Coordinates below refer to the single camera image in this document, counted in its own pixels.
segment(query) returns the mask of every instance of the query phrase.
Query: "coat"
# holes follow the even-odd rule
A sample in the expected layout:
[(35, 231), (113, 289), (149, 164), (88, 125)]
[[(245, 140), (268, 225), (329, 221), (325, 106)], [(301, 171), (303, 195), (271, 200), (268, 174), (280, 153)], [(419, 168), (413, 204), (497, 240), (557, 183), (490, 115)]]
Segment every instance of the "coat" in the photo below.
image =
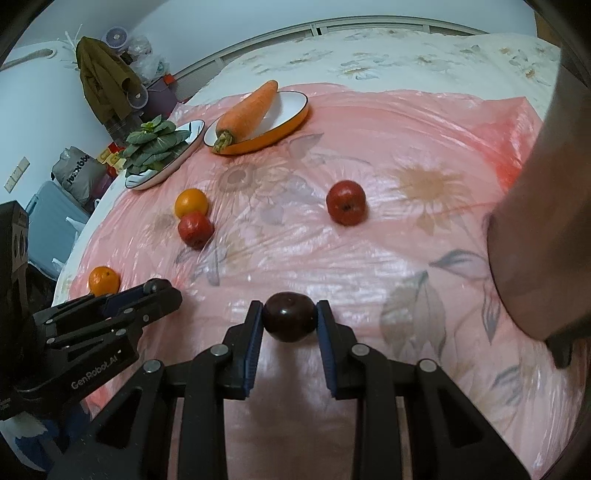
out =
[(82, 37), (76, 47), (76, 60), (84, 96), (102, 124), (114, 115), (123, 120), (133, 108), (127, 91), (137, 92), (141, 81), (135, 72), (104, 42)]

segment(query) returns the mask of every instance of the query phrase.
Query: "floral bedsheet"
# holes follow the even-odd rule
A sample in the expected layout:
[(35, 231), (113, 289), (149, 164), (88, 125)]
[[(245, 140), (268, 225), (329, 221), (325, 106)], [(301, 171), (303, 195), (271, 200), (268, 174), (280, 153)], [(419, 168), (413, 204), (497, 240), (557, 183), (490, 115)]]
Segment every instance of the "floral bedsheet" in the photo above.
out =
[[(280, 290), (329, 299), (338, 321), (390, 358), (437, 361), (540, 478), (572, 431), (589, 351), (577, 344), (571, 367), (558, 371), (545, 346), (515, 327), (491, 280), (484, 225), (535, 141), (557, 68), (555, 47), (518, 35), (371, 29), (250, 52), (178, 110), (184, 120), (212, 121), (237, 101), (224, 97), (270, 78), (330, 82), (292, 87), (310, 97), (310, 119), (233, 161), (201, 148), (162, 186), (125, 193), (112, 208), (119, 179), (56, 301), (84, 294), (100, 264), (115, 266), (123, 287), (169, 278), (183, 307), (148, 327), (139, 348), (140, 362), (170, 364), (221, 340), (251, 299)], [(422, 92), (385, 91), (400, 88)], [(324, 195), (342, 178), (368, 194), (371, 215), (357, 228), (326, 215)], [(170, 209), (193, 186), (212, 200), (216, 225), (201, 254), (180, 242)], [(226, 406), (230, 477), (348, 478), (353, 419), (354, 406), (335, 405), (326, 391), (314, 339), (294, 347), (265, 337), (251, 398)]]
[(455, 36), (393, 28), (328, 33), (259, 48), (227, 65), (189, 105), (279, 85), (329, 82), (358, 92), (420, 90), (493, 100), (526, 97), (541, 118), (560, 64), (558, 47), (518, 34)]

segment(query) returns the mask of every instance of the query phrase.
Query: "tangerine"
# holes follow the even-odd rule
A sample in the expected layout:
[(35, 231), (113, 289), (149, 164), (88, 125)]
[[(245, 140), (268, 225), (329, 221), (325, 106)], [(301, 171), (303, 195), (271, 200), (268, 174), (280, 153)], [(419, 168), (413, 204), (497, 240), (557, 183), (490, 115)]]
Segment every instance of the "tangerine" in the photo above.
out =
[(109, 267), (96, 267), (88, 275), (88, 288), (95, 297), (117, 293), (120, 286), (119, 275)]
[(208, 209), (207, 197), (199, 189), (187, 189), (181, 192), (176, 202), (174, 202), (174, 214), (178, 218), (183, 218), (188, 213), (193, 212), (206, 215)]

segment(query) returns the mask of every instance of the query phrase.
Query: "carrot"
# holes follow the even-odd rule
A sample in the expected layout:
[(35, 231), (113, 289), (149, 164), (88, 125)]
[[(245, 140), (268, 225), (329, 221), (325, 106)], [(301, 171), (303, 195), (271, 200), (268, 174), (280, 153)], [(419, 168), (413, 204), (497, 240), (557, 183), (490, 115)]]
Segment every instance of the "carrot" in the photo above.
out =
[(271, 108), (278, 88), (275, 80), (269, 80), (224, 113), (217, 122), (213, 151), (220, 153), (228, 145), (246, 140)]

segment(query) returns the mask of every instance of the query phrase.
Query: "screw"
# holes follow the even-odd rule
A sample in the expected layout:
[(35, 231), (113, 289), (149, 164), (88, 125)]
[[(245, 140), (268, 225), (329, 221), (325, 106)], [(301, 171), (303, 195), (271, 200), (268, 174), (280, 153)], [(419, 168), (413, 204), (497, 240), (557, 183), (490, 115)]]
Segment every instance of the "screw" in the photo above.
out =
[(356, 343), (351, 347), (351, 353), (356, 356), (365, 356), (369, 354), (369, 347), (362, 343)]
[(228, 353), (230, 349), (227, 345), (224, 345), (223, 343), (218, 343), (217, 345), (211, 347), (209, 351), (212, 353), (212, 355), (223, 356), (226, 355), (226, 353)]
[(144, 372), (147, 374), (153, 374), (154, 372), (160, 370), (161, 365), (162, 364), (158, 360), (148, 360), (146, 363), (144, 363)]
[(435, 370), (437, 370), (437, 364), (433, 360), (429, 360), (426, 358), (425, 360), (421, 360), (418, 363), (418, 367), (427, 372), (428, 374), (432, 374)]

